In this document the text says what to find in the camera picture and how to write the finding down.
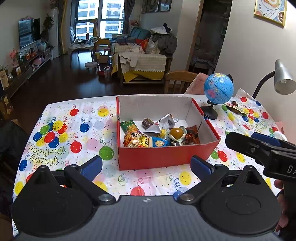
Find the person right hand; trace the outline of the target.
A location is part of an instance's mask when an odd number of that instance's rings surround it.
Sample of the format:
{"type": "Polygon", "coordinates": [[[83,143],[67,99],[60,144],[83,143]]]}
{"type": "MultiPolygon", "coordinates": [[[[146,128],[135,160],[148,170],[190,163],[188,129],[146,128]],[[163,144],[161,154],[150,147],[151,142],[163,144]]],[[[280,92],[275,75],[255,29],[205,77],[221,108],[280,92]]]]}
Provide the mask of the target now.
{"type": "Polygon", "coordinates": [[[277,196],[277,200],[281,206],[281,217],[275,228],[275,232],[278,232],[279,236],[284,240],[295,240],[295,223],[293,225],[289,224],[290,214],[292,205],[289,205],[283,194],[283,181],[276,179],[274,181],[274,186],[280,189],[280,193],[277,196]]]}

